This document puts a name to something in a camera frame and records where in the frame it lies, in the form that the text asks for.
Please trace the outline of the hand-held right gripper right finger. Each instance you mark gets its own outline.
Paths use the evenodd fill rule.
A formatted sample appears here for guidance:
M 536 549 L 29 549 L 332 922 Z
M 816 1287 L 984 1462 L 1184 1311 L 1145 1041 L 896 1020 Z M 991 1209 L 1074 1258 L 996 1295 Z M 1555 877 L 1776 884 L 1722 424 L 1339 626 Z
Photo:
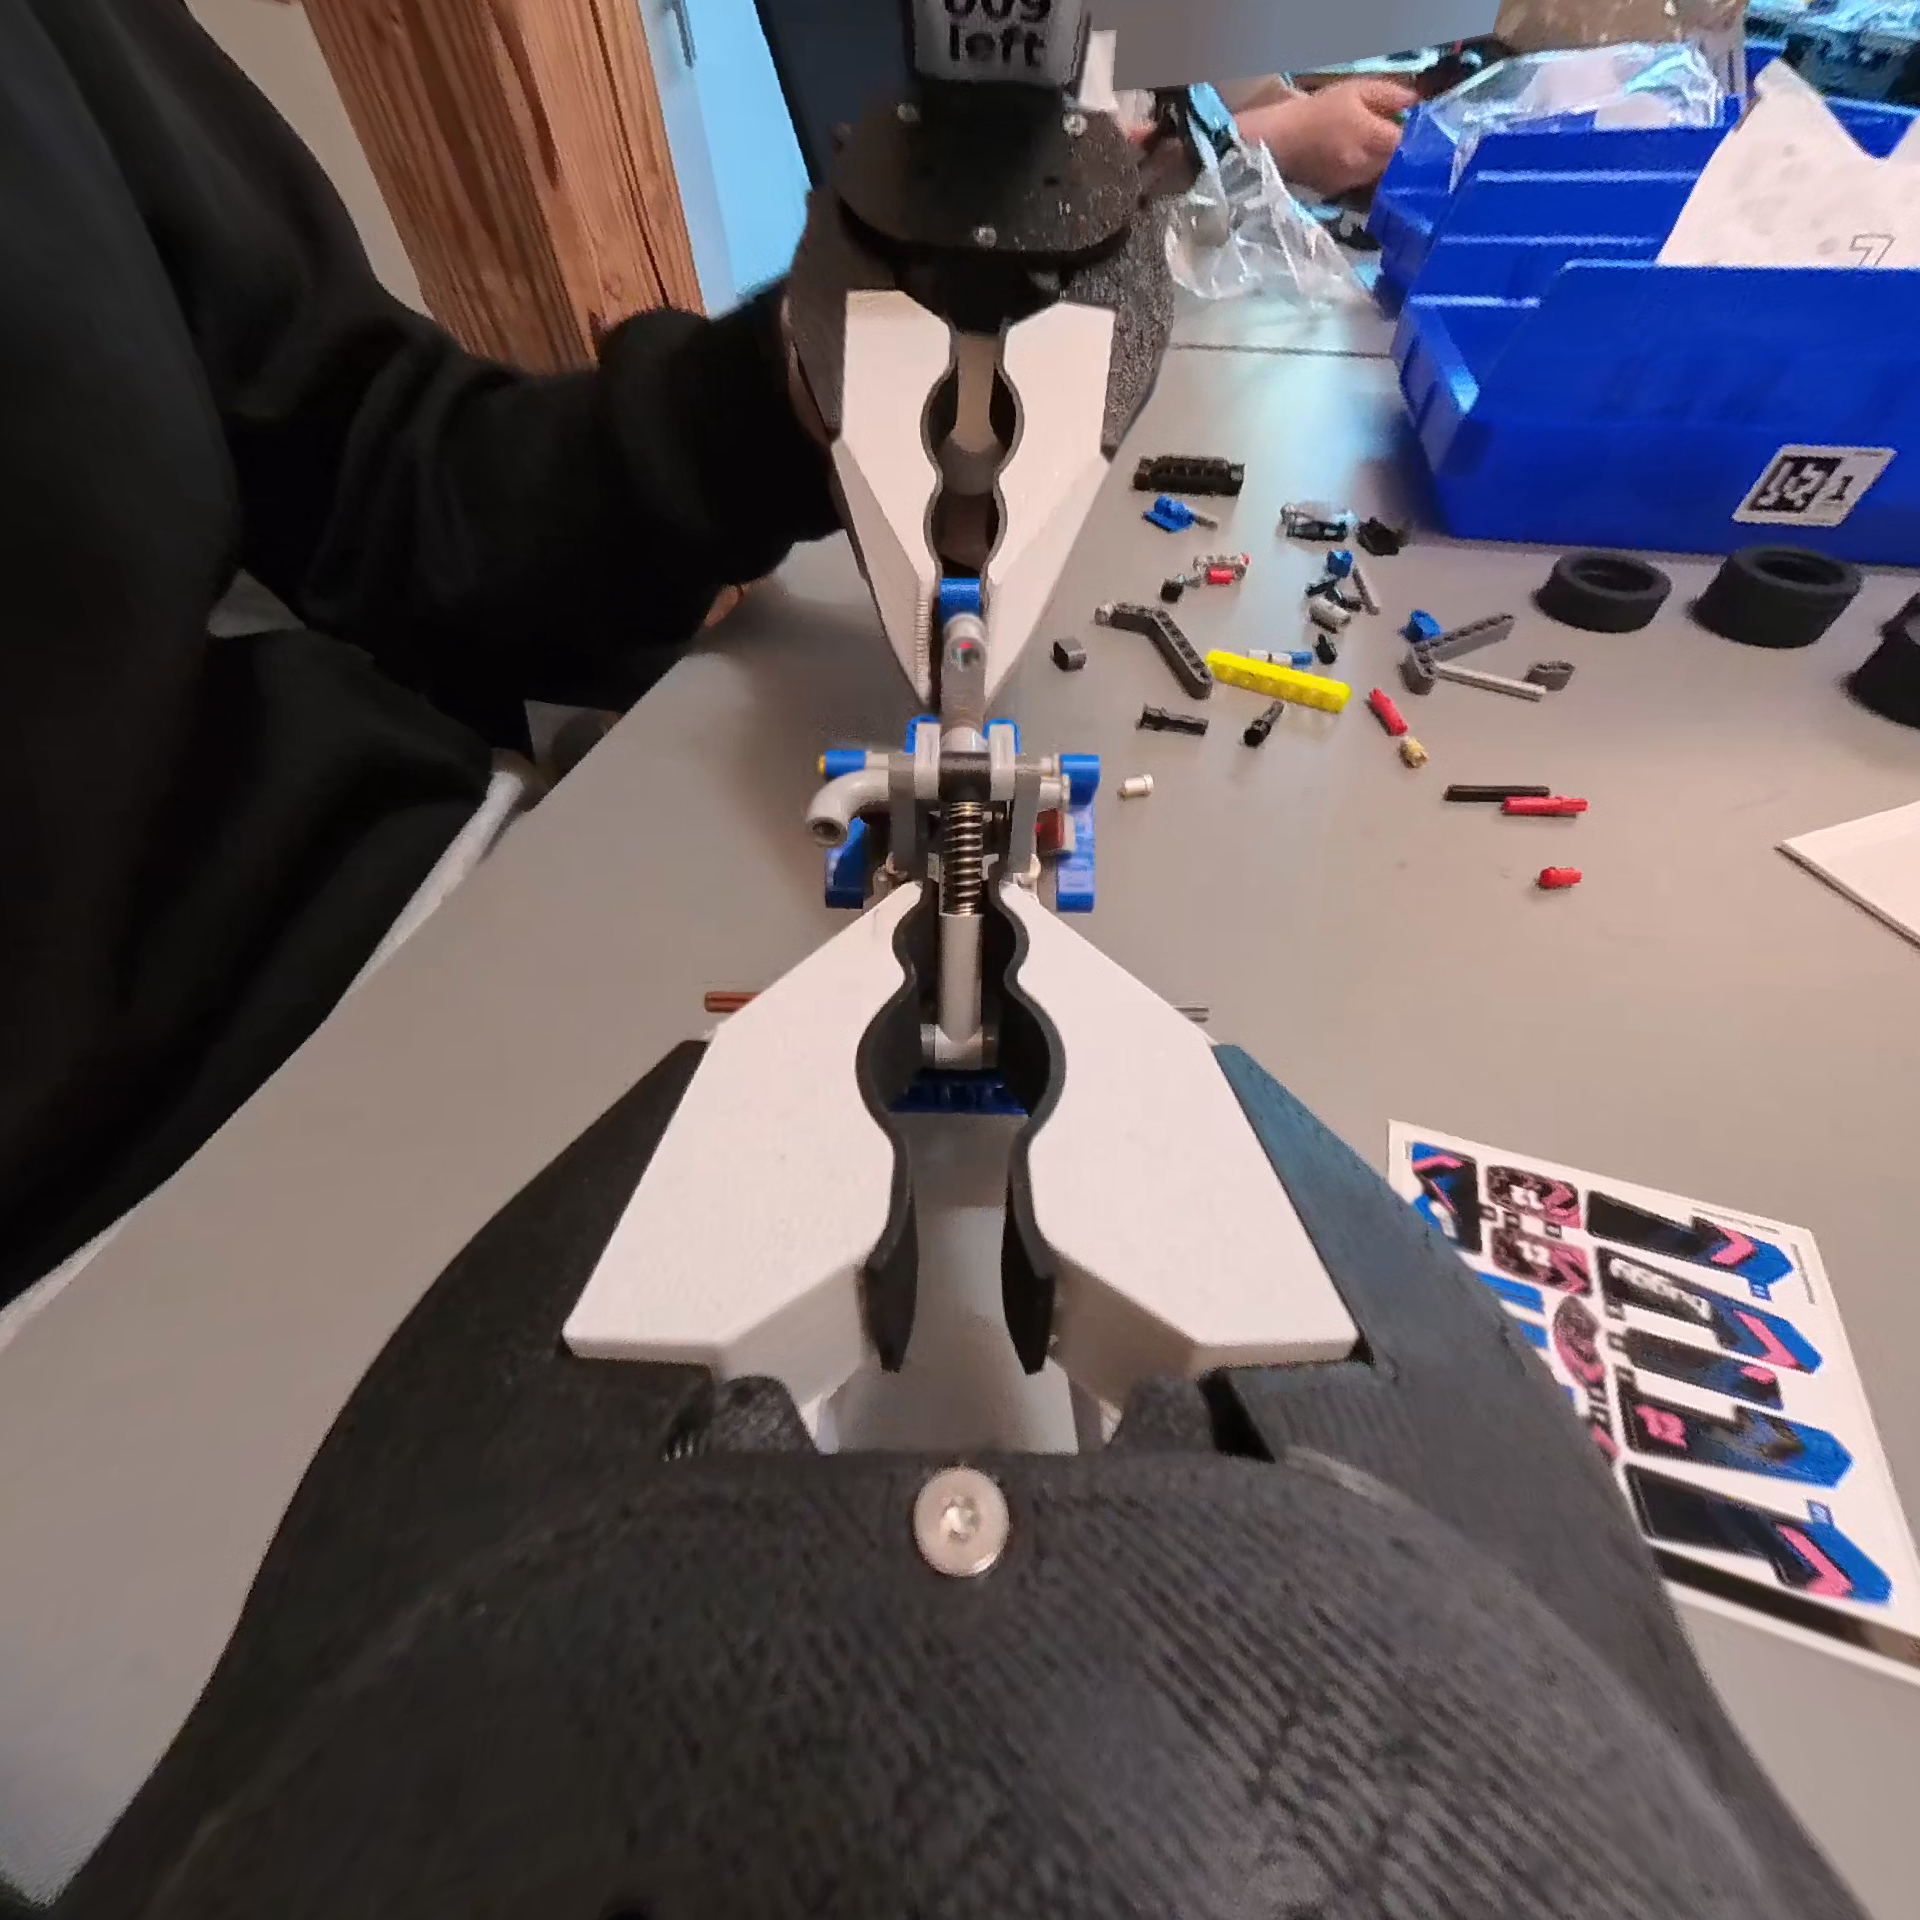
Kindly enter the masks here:
M 1352 1357 L 1357 1328 L 1200 1023 L 1021 886 L 1013 992 L 1047 1037 L 1024 1184 L 1069 1376 Z

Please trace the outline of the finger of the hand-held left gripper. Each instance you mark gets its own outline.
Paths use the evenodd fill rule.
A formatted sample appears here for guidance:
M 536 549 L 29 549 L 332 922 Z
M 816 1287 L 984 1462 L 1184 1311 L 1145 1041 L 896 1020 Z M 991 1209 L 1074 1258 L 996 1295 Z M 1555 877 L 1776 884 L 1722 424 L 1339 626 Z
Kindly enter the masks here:
M 833 468 L 882 632 L 924 709 L 940 704 L 930 517 L 945 486 L 929 406 L 952 369 L 947 321 L 908 293 L 848 294 Z
M 988 704 L 1013 676 L 1106 479 L 1104 445 L 1116 316 L 1058 302 L 1013 325 L 999 376 L 1015 401 L 1015 440 L 996 476 L 996 544 L 981 575 Z

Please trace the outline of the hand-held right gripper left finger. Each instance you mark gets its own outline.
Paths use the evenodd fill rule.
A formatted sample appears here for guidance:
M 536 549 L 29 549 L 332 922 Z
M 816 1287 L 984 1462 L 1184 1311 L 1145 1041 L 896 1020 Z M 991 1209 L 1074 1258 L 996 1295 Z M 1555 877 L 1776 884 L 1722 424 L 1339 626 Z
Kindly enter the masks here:
M 906 884 L 712 1034 L 565 1324 L 589 1360 L 713 1373 L 853 1373 L 857 1273 L 895 1206 L 896 1151 L 857 1045 L 906 985 Z

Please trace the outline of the red lego axle assembly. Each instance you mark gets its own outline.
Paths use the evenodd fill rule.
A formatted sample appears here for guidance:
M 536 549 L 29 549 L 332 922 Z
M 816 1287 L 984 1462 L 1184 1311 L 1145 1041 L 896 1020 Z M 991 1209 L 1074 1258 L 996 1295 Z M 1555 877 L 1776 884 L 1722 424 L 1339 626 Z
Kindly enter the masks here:
M 933 692 L 943 726 L 981 733 L 988 721 L 993 662 L 981 581 L 943 575 L 933 613 L 938 616 Z

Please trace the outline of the grey and blue lego chassis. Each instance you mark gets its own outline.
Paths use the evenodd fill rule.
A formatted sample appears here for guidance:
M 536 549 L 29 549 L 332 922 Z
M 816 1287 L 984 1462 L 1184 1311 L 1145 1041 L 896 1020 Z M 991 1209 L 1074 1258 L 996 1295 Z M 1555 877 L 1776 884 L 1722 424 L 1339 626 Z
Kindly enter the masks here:
M 979 920 L 991 877 L 1020 853 L 1020 881 L 1055 871 L 1058 912 L 1095 908 L 1095 753 L 1024 756 L 1013 719 L 943 726 L 919 713 L 901 752 L 831 750 L 818 772 L 808 830 L 826 850 L 831 909 L 865 912 L 925 880 L 940 912 Z

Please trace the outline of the dark grey angled lego beam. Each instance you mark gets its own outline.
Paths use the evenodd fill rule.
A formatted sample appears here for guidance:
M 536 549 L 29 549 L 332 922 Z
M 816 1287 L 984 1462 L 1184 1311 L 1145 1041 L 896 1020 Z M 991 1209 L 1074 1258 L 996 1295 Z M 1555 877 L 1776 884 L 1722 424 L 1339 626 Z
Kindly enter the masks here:
M 1202 654 L 1193 647 L 1179 623 L 1161 606 L 1101 602 L 1095 607 L 1095 623 L 1117 632 L 1145 638 L 1184 695 L 1204 702 L 1215 692 L 1215 674 Z

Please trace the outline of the yellow lego beam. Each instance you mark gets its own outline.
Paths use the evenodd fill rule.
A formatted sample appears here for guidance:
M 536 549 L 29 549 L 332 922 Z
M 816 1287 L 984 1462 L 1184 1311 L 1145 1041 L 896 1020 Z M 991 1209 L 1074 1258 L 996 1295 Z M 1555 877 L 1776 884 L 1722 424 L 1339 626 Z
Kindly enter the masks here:
M 1221 686 L 1257 692 L 1269 702 L 1297 704 L 1317 713 L 1344 713 L 1353 697 L 1349 684 L 1309 674 L 1292 662 L 1212 649 L 1204 654 L 1204 665 Z

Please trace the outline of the dark grey L-shaped lego beam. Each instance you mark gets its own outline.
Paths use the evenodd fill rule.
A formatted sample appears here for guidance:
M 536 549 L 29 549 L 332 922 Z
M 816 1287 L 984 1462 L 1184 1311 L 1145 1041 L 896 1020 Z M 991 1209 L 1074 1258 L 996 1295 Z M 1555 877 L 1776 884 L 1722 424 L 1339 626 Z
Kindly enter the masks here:
M 1417 647 L 1405 639 L 1401 660 L 1401 684 L 1408 692 L 1425 697 L 1436 684 L 1429 679 L 1429 665 L 1456 662 L 1481 649 L 1505 642 L 1516 628 L 1511 613 L 1484 615 L 1447 628 L 1447 636 L 1434 644 Z

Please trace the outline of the lego sticker sheet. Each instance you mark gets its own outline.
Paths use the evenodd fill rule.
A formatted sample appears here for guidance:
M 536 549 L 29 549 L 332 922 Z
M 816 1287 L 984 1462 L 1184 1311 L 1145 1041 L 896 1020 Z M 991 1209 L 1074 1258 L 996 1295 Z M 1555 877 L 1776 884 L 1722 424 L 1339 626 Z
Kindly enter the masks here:
M 1810 1232 L 1388 1124 L 1388 1178 L 1503 1305 L 1697 1614 L 1917 1680 L 1914 1526 Z

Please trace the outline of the closed lego instruction booklet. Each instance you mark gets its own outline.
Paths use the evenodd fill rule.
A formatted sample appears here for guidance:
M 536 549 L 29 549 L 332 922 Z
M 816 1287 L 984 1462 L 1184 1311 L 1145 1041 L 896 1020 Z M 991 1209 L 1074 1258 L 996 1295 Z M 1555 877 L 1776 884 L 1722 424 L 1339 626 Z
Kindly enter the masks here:
M 1801 832 L 1778 850 L 1917 946 L 1917 815 L 1917 802 L 1889 807 L 1851 823 Z

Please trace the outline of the wooden panel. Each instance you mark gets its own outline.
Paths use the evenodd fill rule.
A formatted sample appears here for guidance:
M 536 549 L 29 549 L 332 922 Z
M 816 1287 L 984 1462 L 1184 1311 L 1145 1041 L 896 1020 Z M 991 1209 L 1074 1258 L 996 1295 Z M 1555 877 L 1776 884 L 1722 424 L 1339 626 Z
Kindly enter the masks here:
M 428 312 L 532 372 L 704 312 L 643 5 L 304 1 Z

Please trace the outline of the blue plastic storage bin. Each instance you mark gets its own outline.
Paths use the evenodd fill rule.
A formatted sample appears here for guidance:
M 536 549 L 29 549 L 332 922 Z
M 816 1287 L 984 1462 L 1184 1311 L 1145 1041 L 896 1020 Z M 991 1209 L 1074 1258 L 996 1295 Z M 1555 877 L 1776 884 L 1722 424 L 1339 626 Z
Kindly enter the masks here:
M 1916 269 L 1570 260 L 1420 294 L 1394 357 L 1439 526 L 1472 542 L 1917 561 Z
M 1420 110 L 1377 186 L 1368 232 L 1378 241 L 1377 302 L 1397 317 L 1444 237 L 1597 241 L 1605 254 L 1658 255 L 1699 174 L 1737 124 L 1725 102 L 1707 125 L 1500 127 L 1461 158 Z

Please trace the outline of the white paper bag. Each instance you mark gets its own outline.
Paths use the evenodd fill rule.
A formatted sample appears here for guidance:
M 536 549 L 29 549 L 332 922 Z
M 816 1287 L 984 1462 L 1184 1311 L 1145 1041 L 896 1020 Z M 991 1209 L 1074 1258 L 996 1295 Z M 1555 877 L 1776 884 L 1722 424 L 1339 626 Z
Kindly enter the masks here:
M 1891 153 L 1857 141 L 1786 60 L 1754 80 L 1746 110 L 1665 239 L 1660 262 L 1706 269 L 1917 266 L 1917 130 Z

